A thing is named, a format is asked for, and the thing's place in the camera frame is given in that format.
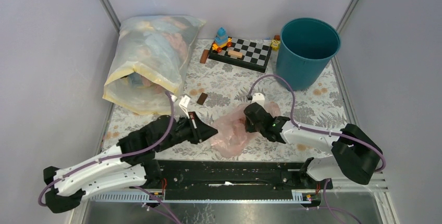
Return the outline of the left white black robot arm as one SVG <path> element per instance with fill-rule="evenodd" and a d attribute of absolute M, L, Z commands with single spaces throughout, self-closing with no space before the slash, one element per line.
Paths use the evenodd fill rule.
<path fill-rule="evenodd" d="M 185 141 L 200 144 L 217 133 L 194 111 L 178 120 L 161 115 L 88 160 L 65 169 L 45 168 L 47 188 L 39 197 L 39 204 L 58 214 L 105 191 L 135 186 L 155 188 L 164 183 L 156 153 Z"/>

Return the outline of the pink trash bag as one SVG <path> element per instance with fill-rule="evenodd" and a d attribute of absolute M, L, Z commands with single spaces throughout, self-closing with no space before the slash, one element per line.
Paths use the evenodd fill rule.
<path fill-rule="evenodd" d="M 251 140 L 260 136 L 258 132 L 249 133 L 245 129 L 244 109 L 247 106 L 246 103 L 240 104 L 211 124 L 211 127 L 218 131 L 209 138 L 211 148 L 224 158 L 239 156 Z"/>

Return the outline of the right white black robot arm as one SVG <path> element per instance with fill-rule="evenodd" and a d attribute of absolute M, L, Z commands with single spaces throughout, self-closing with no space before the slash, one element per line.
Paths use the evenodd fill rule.
<path fill-rule="evenodd" d="M 328 154 L 325 158 L 309 158 L 303 164 L 299 182 L 307 189 L 338 177 L 367 185 L 382 162 L 382 150 L 356 125 L 349 123 L 335 132 L 292 123 L 288 117 L 273 117 L 258 103 L 248 105 L 244 114 L 248 132 L 258 132 L 271 142 L 302 144 Z"/>

